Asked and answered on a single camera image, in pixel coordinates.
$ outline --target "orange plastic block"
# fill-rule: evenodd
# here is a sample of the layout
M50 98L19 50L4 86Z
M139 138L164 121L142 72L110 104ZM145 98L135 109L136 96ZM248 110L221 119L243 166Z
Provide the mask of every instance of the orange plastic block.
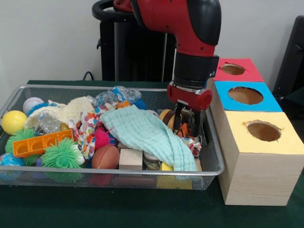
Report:
M46 148L58 144L65 138L73 139L72 130L13 142L14 157L27 158L33 154L42 155Z

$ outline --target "yellow ball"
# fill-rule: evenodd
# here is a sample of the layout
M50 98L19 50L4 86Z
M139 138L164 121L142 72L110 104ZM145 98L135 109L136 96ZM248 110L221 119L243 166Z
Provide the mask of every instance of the yellow ball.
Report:
M21 111L9 111L2 119L2 128L7 134L14 134L23 129L27 116Z

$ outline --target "cardboard hole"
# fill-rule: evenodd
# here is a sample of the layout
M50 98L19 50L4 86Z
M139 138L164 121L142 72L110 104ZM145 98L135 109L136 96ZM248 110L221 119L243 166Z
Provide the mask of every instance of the cardboard hole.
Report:
M263 121L248 123L247 129L250 134L262 141L272 142L281 137L281 131L279 128Z
M43 149L43 143L42 142L34 142L32 145L32 150L40 150Z
M256 105L264 99L259 91L241 86L230 89L228 94L233 100L247 105Z
M47 146L50 147L50 146L54 146L56 145L56 139L55 138L51 138L47 141Z
M220 68L229 75L242 75L245 72L245 68L231 63L226 63Z
M28 146L27 145L20 145L18 148L17 148L17 153L26 153L28 152Z

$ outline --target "white baseball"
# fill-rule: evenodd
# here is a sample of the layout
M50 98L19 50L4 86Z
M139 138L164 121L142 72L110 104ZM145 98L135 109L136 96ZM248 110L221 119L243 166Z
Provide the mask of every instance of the white baseball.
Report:
M38 104L43 103L44 101L38 97L31 97L29 99L27 99L22 106L22 110L24 112L25 115L28 115L29 111Z

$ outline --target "metal basket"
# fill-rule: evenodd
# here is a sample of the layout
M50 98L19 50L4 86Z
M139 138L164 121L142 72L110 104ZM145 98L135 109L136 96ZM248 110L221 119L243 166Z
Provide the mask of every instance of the metal basket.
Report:
M17 88L0 110L1 118L9 110L22 110L30 97L67 104L81 96L96 96L108 87L25 85ZM148 109L174 108L165 89L139 89ZM206 190L215 176L222 173L224 162L210 110L201 112L199 134L204 139L200 152L203 172L56 169L43 167L0 166L0 185L149 188ZM0 128L0 154L9 135Z

